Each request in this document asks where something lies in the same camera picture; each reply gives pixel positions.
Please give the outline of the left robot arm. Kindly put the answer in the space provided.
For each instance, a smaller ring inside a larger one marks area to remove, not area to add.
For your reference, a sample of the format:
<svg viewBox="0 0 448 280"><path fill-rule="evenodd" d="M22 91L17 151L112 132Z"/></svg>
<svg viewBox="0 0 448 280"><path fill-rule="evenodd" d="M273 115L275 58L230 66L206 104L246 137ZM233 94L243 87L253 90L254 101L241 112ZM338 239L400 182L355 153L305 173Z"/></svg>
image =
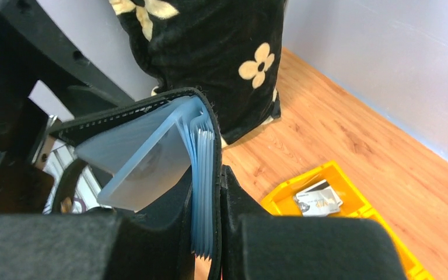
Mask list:
<svg viewBox="0 0 448 280"><path fill-rule="evenodd" d="M132 102L37 1L0 1L0 214L42 212L54 185L44 166L58 118L30 99L37 82L76 117Z"/></svg>

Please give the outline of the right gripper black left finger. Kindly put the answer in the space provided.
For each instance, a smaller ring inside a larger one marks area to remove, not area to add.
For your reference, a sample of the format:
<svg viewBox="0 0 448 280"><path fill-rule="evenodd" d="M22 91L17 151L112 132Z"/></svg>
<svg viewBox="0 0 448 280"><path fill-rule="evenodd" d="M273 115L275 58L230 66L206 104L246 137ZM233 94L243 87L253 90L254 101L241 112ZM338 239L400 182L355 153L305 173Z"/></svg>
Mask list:
<svg viewBox="0 0 448 280"><path fill-rule="evenodd" d="M138 213L0 215L0 279L190 279L191 173Z"/></svg>

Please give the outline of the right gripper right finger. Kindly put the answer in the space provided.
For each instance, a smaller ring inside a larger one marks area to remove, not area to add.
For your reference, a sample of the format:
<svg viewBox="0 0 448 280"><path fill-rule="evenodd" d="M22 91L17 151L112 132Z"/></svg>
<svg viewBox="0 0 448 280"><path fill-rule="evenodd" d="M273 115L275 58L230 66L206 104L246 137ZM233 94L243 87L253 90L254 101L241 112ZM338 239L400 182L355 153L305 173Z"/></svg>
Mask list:
<svg viewBox="0 0 448 280"><path fill-rule="evenodd" d="M377 222L273 216L239 185L221 180L224 279L405 279L396 248Z"/></svg>

